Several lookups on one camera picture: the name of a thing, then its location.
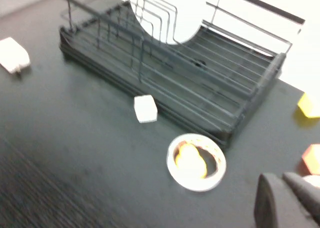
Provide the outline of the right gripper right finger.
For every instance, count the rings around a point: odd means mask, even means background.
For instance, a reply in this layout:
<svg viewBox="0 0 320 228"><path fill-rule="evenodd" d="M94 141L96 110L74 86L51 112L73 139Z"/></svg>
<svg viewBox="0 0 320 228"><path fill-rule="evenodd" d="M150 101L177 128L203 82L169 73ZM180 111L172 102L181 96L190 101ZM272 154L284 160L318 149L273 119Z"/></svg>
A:
<svg viewBox="0 0 320 228"><path fill-rule="evenodd" d="M300 176L285 172L282 177L314 222L320 226L320 176Z"/></svg>

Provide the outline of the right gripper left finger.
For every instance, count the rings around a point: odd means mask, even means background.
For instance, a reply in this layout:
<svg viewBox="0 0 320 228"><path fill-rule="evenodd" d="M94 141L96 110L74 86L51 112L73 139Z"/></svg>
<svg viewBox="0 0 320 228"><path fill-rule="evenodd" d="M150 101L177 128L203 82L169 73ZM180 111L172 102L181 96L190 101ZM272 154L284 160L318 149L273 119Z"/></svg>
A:
<svg viewBox="0 0 320 228"><path fill-rule="evenodd" d="M272 173L258 178L254 203L256 227L315 227L315 220L284 179Z"/></svg>

